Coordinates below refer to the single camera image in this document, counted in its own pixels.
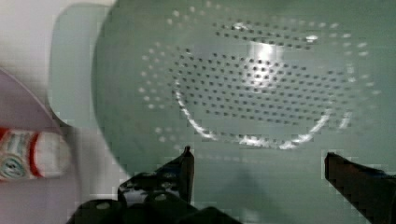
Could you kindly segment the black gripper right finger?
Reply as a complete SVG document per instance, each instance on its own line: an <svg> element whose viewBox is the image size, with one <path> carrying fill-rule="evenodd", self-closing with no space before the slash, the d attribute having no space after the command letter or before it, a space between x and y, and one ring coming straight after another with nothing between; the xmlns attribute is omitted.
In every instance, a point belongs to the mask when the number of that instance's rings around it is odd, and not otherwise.
<svg viewBox="0 0 396 224"><path fill-rule="evenodd" d="M395 224L395 176L329 152L325 178L371 224Z"/></svg>

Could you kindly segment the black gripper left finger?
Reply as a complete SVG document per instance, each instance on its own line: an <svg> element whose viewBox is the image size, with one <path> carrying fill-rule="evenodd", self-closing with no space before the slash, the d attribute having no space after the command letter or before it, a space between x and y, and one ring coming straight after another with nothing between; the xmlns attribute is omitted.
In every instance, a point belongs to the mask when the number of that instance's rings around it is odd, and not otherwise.
<svg viewBox="0 0 396 224"><path fill-rule="evenodd" d="M118 187L118 200L125 205L142 203L150 193L165 191L181 200L191 201L194 179L194 156L191 147L153 172L133 175Z"/></svg>

